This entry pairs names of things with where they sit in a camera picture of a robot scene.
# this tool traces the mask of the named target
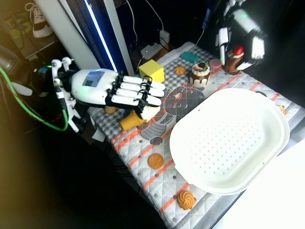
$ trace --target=power strip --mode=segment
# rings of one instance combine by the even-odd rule
[[[167,31],[161,30],[160,31],[160,43],[165,46],[170,42],[170,34]],[[155,54],[158,53],[163,47],[162,45],[155,43],[153,45],[146,45],[145,48],[141,50],[142,57],[146,60],[151,59]]]

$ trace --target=green cable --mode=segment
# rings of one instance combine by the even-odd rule
[[[33,113],[29,108],[27,108],[27,106],[22,102],[22,100],[20,98],[18,98],[17,96],[17,92],[15,91],[15,88],[13,87],[13,85],[11,84],[11,81],[8,77],[8,75],[6,74],[6,72],[0,67],[0,73],[3,75],[6,83],[8,84],[10,90],[12,91],[16,101],[19,103],[19,105],[31,116],[33,116],[34,118],[36,118],[38,121],[44,123],[45,125],[47,125],[48,127],[51,127],[55,130],[59,130],[59,131],[65,131],[68,128],[68,115],[66,110],[62,110],[62,114],[63,114],[63,118],[65,120],[65,126],[63,128],[59,128],[57,126],[54,126],[50,123],[47,123],[46,121],[44,121],[42,118],[40,118],[39,116],[37,116],[35,113]]]

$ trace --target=white basket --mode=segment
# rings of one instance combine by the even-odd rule
[[[245,190],[289,140],[289,125],[265,96],[230,88],[212,94],[173,128],[177,171],[204,191]]]

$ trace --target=table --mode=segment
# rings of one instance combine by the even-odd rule
[[[107,115],[103,109],[90,108],[89,113],[168,228],[209,229],[221,219],[241,194],[214,195],[189,185],[184,180],[174,167],[169,149],[169,137],[174,125],[213,92],[230,87],[263,92],[277,105],[283,105],[291,130],[305,117],[305,109],[244,72],[229,75],[222,69],[212,70],[206,88],[195,89],[188,83],[188,73],[193,64],[179,57],[184,51],[196,54],[199,57],[198,62],[213,58],[208,52],[188,42],[158,61],[164,66],[165,96],[162,98],[160,112],[149,123],[122,131],[118,122],[127,115],[126,111],[117,109],[114,114]],[[175,75],[173,69],[177,65],[186,67],[187,73],[182,76]],[[147,159],[153,153],[164,157],[164,166],[159,170],[148,166]],[[192,210],[184,211],[178,206],[176,198],[182,190],[189,190],[194,194],[196,204]]]

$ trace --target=led light strip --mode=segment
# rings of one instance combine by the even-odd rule
[[[87,0],[84,0],[84,1],[85,1],[85,3],[86,3],[87,9],[88,9],[89,14],[90,14],[90,16],[91,16],[91,18],[92,18],[92,21],[93,21],[93,23],[94,23],[94,26],[95,26],[95,28],[96,28],[96,30],[97,30],[97,33],[99,34],[100,39],[101,39],[101,41],[102,41],[102,43],[103,43],[103,46],[104,46],[104,48],[105,48],[105,50],[106,50],[106,53],[107,53],[107,55],[108,55],[108,57],[109,57],[109,60],[110,60],[110,62],[111,62],[111,65],[112,65],[113,69],[117,72],[117,69],[116,69],[116,67],[115,67],[115,64],[114,64],[114,62],[113,62],[113,59],[112,59],[111,54],[110,54],[110,52],[109,52],[109,49],[108,49],[108,47],[107,47],[106,41],[105,41],[105,39],[104,39],[104,37],[103,37],[102,31],[101,31],[101,29],[100,29],[100,27],[99,27],[99,24],[98,24],[97,21],[96,21],[96,18],[95,18],[95,16],[94,16],[94,13],[93,13],[91,7],[89,6]]]

